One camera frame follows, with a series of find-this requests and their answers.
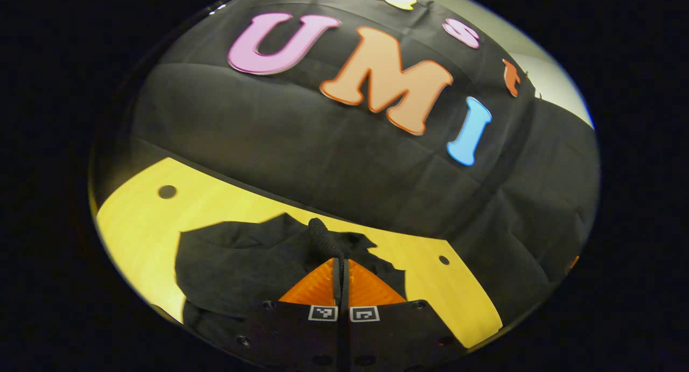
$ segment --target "crumpled black cloth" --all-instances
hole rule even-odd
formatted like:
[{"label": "crumpled black cloth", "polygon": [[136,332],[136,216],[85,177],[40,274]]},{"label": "crumpled black cloth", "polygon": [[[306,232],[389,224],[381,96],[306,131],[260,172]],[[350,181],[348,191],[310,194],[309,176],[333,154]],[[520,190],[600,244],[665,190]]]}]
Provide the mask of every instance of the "crumpled black cloth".
[{"label": "crumpled black cloth", "polygon": [[318,219],[306,226],[287,214],[182,232],[175,271],[187,297],[185,325],[200,311],[243,319],[332,257],[354,260],[404,297],[404,271],[370,254],[371,247],[376,245],[360,233],[329,232]]}]

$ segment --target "pink letter u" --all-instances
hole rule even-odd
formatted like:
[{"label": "pink letter u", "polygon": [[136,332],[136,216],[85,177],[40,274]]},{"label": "pink letter u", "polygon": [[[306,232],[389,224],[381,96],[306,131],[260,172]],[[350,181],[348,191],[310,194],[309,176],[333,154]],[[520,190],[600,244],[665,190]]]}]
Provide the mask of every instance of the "pink letter u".
[{"label": "pink letter u", "polygon": [[277,24],[292,16],[286,13],[268,13],[256,16],[227,54],[232,68],[254,75],[271,75],[288,70],[304,58],[308,49],[329,28],[340,26],[340,21],[326,16],[303,16],[303,25],[285,47],[273,55],[262,55],[258,45]]}]

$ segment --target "black cloth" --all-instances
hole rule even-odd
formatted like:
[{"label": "black cloth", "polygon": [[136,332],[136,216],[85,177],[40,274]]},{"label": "black cloth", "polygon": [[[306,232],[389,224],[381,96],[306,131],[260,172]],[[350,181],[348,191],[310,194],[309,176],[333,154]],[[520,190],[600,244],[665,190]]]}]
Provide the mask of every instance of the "black cloth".
[{"label": "black cloth", "polygon": [[206,312],[224,317],[219,322],[239,322],[332,257],[354,260],[405,296],[404,271],[370,254],[372,247],[360,233],[329,232],[318,219],[306,226],[287,214],[258,224],[221,222],[182,232],[175,272],[187,298],[184,323],[199,325],[195,322],[209,316]]},{"label": "black cloth", "polygon": [[[402,12],[381,0],[234,0],[186,31],[160,58],[133,104],[130,159],[119,179],[153,163],[157,150],[232,180],[357,224],[447,240],[495,304],[505,325],[542,301],[566,275],[593,226],[600,185],[595,131],[534,97],[525,70],[496,41],[433,2]],[[290,13],[259,46],[276,53],[307,14],[342,25],[326,31],[295,67],[240,73],[227,52],[251,19]],[[475,30],[469,48],[441,27]],[[423,136],[320,93],[371,26],[398,39],[403,68],[433,60],[453,76]],[[504,64],[521,77],[507,92]],[[368,83],[361,91],[367,95]],[[473,166],[446,151],[475,97],[492,114]],[[116,188],[100,190],[101,196]]]}]

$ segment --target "orange letter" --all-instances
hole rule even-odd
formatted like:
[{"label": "orange letter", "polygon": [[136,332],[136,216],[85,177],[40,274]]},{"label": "orange letter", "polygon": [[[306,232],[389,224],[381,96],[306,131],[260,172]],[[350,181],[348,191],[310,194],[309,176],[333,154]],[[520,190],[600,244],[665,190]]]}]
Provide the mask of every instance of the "orange letter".
[{"label": "orange letter", "polygon": [[369,78],[369,110],[381,112],[404,95],[399,104],[387,110],[387,117],[397,127],[420,136],[426,131],[426,118],[438,95],[452,85],[452,75],[430,60],[403,71],[399,42],[393,36],[367,26],[356,31],[361,37],[359,45],[335,80],[321,83],[320,91],[355,106],[364,100],[360,88]]},{"label": "orange letter", "polygon": [[502,63],[505,64],[505,85],[507,85],[507,89],[510,90],[512,96],[517,97],[519,92],[517,91],[515,82],[522,83],[522,81],[519,79],[519,75],[517,75],[517,68],[515,68],[514,65],[510,64],[510,62],[505,59],[502,59]]}]

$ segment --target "yellow table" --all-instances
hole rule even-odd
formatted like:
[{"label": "yellow table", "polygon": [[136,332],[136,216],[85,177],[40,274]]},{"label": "yellow table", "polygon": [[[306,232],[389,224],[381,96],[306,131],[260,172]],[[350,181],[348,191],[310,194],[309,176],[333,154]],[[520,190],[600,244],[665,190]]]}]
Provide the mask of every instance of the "yellow table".
[{"label": "yellow table", "polygon": [[[177,189],[167,200],[162,186]],[[261,223],[288,213],[303,224],[319,217],[334,232],[366,235],[371,254],[404,270],[406,298],[426,299],[465,347],[497,333],[500,316],[486,292],[445,240],[364,227],[291,207],[166,158],[120,186],[96,216],[111,259],[150,304],[182,322],[185,296],[175,282],[180,232],[219,222]],[[440,262],[440,255],[450,264]]]}]

